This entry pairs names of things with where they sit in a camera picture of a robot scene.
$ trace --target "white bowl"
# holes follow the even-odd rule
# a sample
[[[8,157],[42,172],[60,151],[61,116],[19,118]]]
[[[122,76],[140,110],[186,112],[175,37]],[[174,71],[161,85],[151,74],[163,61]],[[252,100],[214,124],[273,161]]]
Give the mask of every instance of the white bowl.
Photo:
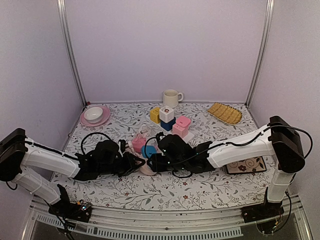
[[[84,118],[88,123],[96,124],[103,118],[103,109],[98,106],[90,107],[84,112]]]

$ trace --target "block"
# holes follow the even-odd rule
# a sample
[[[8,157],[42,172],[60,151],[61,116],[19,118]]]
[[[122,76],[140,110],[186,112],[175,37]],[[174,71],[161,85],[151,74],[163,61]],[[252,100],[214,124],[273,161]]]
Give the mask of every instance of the block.
[[[145,139],[145,138],[133,139],[131,141],[133,149],[137,153],[141,153],[141,149],[146,144],[146,141],[147,141],[147,139]]]
[[[172,126],[172,134],[176,134],[178,136],[180,136],[180,138],[184,138],[185,136],[188,135],[188,128],[186,127],[182,127],[182,126],[179,126],[177,124],[177,121],[175,121],[176,123]]]
[[[179,125],[184,129],[189,128],[190,123],[191,123],[191,119],[186,116],[180,116],[175,121],[175,124]]]
[[[164,128],[169,132],[175,123],[176,123],[176,118],[173,117],[173,119],[170,122],[164,122],[161,120],[160,125],[162,128]]]
[[[157,150],[156,150],[156,148],[154,146],[147,145],[146,148],[145,148],[145,146],[143,146],[141,148],[141,152],[142,152],[142,156],[144,158],[150,158],[152,154],[156,154],[157,153]]]
[[[162,122],[167,124],[174,119],[175,111],[169,106],[164,106],[159,110],[159,117]]]
[[[155,107],[150,111],[150,120],[155,122],[156,124],[160,123],[159,110],[160,107]]]

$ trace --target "white mug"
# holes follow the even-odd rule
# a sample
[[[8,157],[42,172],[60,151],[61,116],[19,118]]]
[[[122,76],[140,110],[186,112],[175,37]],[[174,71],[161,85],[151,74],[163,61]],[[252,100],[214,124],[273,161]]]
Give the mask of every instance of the white mug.
[[[184,99],[184,94],[182,92],[177,92],[176,90],[165,90],[163,92],[163,105],[169,106],[170,108],[175,108],[178,103]]]

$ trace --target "wall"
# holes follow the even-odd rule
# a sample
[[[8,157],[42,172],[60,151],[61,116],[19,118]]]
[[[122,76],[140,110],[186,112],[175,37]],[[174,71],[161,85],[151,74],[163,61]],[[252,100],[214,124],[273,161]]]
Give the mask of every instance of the wall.
[[[17,127],[60,149],[81,112],[56,0],[0,3],[0,139]],[[21,238],[31,195],[0,182],[0,239]]]
[[[293,184],[297,188],[314,239],[320,239],[320,2],[275,1],[270,36],[251,105],[257,122],[279,115],[307,130],[314,148]],[[303,149],[308,138],[301,134]]]
[[[91,102],[245,102],[266,0],[66,1],[75,58]]]

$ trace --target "vent grille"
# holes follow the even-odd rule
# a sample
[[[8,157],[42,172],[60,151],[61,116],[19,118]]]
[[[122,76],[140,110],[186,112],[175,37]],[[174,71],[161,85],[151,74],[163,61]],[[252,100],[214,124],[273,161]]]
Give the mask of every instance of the vent grille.
[[[38,213],[36,216],[37,221],[62,228],[62,223],[54,216],[47,216]],[[91,236],[97,236],[104,239],[112,240],[222,240],[231,239],[243,236],[240,227],[234,227],[224,230],[216,230],[203,233],[135,233],[120,230],[110,230],[102,227],[87,226],[86,232],[77,231],[80,234],[87,234]]]

